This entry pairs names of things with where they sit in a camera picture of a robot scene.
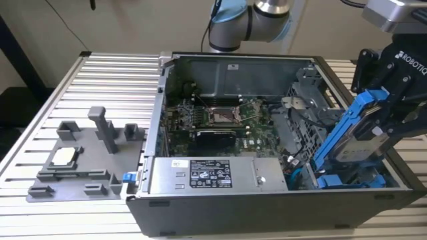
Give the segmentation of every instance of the robotiq logo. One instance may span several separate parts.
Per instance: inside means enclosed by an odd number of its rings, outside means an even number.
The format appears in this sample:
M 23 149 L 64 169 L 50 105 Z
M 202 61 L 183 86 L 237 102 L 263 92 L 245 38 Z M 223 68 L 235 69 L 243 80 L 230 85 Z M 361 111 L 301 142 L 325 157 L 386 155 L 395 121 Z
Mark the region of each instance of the robotiq logo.
M 403 51 L 401 51 L 395 56 L 397 59 L 403 59 L 418 71 L 426 76 L 427 75 L 427 67 L 421 64 L 415 59 L 407 55 Z

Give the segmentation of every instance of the white sticker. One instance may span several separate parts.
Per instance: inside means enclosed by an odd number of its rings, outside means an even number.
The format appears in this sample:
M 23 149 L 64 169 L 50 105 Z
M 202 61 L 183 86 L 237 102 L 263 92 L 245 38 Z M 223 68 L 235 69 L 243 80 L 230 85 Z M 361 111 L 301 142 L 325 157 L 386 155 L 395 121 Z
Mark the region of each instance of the white sticker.
M 229 64 L 227 69 L 229 70 L 239 70 L 239 64 Z
M 172 168 L 188 168 L 188 160 L 172 160 Z

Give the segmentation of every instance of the robotic arm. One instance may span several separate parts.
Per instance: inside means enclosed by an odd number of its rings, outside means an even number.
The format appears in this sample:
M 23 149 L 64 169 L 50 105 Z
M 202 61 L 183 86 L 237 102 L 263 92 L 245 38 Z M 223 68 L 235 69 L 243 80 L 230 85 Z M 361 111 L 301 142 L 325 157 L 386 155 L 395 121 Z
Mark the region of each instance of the robotic arm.
M 291 27 L 289 0 L 218 0 L 209 25 L 211 52 L 230 53 L 242 41 L 274 42 Z

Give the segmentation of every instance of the cable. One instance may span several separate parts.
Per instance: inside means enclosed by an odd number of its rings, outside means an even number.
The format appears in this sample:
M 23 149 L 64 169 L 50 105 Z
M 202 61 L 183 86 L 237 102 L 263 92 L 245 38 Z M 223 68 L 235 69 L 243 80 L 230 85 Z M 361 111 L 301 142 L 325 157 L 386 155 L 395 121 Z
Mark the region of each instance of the cable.
M 75 36 L 75 38 L 79 40 L 79 42 L 80 42 L 82 45 L 84 46 L 86 50 L 90 51 L 87 45 L 84 44 L 84 42 L 82 41 L 82 39 L 78 37 L 78 35 L 75 34 L 74 30 L 71 30 L 71 28 L 68 27 L 66 20 L 63 19 L 62 15 L 60 15 L 59 12 L 56 11 L 56 9 L 55 9 L 55 7 L 52 6 L 52 4 L 50 3 L 50 1 L 48 1 L 48 0 L 44 0 L 44 1 L 46 1 L 46 3 L 50 5 L 50 7 L 52 8 L 54 12 L 56 13 L 56 15 L 59 16 L 62 22 L 64 23 L 67 29 L 70 30 L 70 32 L 72 33 L 72 35 Z
M 358 2 L 354 2 L 351 0 L 341 0 L 343 4 L 354 7 L 354 8 L 358 8 L 358 9 L 363 9 L 366 7 L 366 4 L 363 3 L 358 3 Z
M 302 120 L 305 120 L 307 123 L 310 123 L 311 125 L 314 125 L 314 126 L 317 126 L 317 127 L 319 127 L 319 128 L 323 128 L 323 129 L 327 129 L 327 128 L 329 128 L 329 126 L 327 126 L 326 124 L 322 124 L 322 123 L 319 123 L 319 122 L 315 122 L 315 121 L 310 120 L 307 117 L 305 117 L 303 114 L 297 110 L 295 107 L 291 107 L 291 108 L 289 109 L 289 114 L 290 114 L 290 115 L 291 115 L 291 112 L 295 112 L 295 113 L 298 114 L 299 118 L 301 118 Z
M 201 52 L 202 53 L 203 53 L 203 43 L 206 41 L 207 33 L 211 30 L 213 20 L 214 20 L 217 14 L 219 13 L 219 10 L 221 10 L 221 7 L 222 7 L 222 3 L 223 3 L 223 0 L 215 0 L 213 12 L 211 12 L 211 17 L 210 17 L 210 20 L 209 20 L 209 24 L 207 24 L 207 27 L 206 27 L 206 30 L 205 30 L 205 33 L 203 33 L 203 37 L 202 37 L 202 42 L 201 42 Z
M 298 174 L 302 172 L 302 168 L 295 169 L 295 171 L 291 174 L 291 177 L 289 178 L 289 186 L 290 186 L 290 190 L 294 189 L 294 184 L 295 184 L 295 178 L 298 176 Z

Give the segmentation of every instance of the small white part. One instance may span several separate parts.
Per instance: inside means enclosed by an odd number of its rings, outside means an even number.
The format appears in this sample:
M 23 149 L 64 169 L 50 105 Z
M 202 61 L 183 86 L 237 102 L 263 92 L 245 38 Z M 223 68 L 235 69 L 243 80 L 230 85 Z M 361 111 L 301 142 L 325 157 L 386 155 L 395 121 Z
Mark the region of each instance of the small white part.
M 54 165 L 67 165 L 74 160 L 76 154 L 76 149 L 74 147 L 63 147 L 58 149 L 52 159 Z
M 379 136 L 379 135 L 382 135 L 385 132 L 383 132 L 383 130 L 382 130 L 382 128 L 381 128 L 379 126 L 375 126 L 375 127 L 373 128 L 373 133 L 375 134 L 375 136 Z

